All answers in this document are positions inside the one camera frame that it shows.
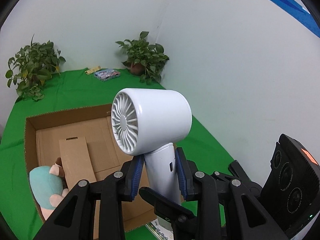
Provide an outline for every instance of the green tablecloth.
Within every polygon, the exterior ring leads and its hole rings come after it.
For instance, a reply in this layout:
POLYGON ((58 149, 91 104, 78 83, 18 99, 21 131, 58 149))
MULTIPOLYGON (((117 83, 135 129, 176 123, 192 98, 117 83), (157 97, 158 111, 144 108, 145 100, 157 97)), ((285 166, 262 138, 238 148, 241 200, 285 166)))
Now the green tablecloth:
MULTIPOLYGON (((57 74, 45 84, 45 98, 17 102, 9 116, 0 145, 0 211, 20 240, 31 240, 42 225, 28 185, 24 161, 24 128, 28 116, 84 106, 108 104, 123 88, 164 89, 158 83, 150 86, 139 82, 127 70, 120 70, 121 77, 102 82, 84 70, 57 74)), ((210 173, 218 170, 228 173, 233 161, 215 138, 193 118, 189 135, 178 146, 183 147, 189 160, 198 168, 210 173)), ((196 203, 184 203, 196 211, 196 203)), ((149 240, 154 237, 145 227, 126 233, 126 239, 149 240)))

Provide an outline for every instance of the cardboard box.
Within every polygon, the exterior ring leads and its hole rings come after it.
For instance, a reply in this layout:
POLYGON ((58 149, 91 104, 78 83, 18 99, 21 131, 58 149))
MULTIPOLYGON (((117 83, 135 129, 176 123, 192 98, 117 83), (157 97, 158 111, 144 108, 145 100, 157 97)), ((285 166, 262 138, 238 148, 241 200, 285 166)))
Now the cardboard box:
MULTIPOLYGON (((53 165, 61 157, 68 188, 71 189, 81 179, 99 181, 119 171, 122 164, 132 157, 118 147, 112 133, 110 115, 111 104, 108 104, 28 117, 25 130, 28 174, 35 167, 53 165)), ((143 186, 148 187, 145 168, 140 181, 140 187, 143 186)), ((40 206, 36 201, 35 204, 44 222, 40 206)), ((139 195, 131 203, 123 202, 122 209, 125 231, 156 218, 153 207, 139 195)))

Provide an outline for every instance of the stuffed animal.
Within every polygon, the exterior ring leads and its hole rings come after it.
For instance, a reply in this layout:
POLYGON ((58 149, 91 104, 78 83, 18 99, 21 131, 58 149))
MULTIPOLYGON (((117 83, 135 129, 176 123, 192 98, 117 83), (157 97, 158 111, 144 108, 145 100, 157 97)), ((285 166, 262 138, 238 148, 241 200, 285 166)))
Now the stuffed animal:
POLYGON ((52 167, 36 167, 29 173, 32 193, 41 207, 45 220, 69 192, 67 188, 63 187, 64 175, 61 158, 58 158, 52 167))

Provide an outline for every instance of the plant pot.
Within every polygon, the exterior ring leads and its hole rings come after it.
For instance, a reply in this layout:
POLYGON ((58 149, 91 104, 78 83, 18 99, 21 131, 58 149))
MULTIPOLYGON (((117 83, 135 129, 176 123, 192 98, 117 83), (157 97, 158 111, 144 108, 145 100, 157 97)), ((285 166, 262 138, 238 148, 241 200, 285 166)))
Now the plant pot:
POLYGON ((135 76, 141 76, 143 73, 145 73, 145 68, 141 63, 137 63, 135 65, 131 63, 131 66, 128 67, 128 69, 130 73, 135 76))

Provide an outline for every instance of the orange label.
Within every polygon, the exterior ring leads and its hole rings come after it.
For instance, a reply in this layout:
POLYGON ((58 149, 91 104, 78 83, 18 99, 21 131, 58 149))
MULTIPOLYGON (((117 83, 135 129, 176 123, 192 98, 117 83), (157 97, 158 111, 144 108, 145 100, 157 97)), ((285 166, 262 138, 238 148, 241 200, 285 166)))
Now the orange label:
POLYGON ((306 150, 304 150, 304 149, 301 149, 307 156, 308 156, 308 158, 314 163, 314 164, 317 164, 318 165, 318 163, 316 162, 316 160, 312 157, 312 155, 308 152, 308 151, 306 151, 306 150))

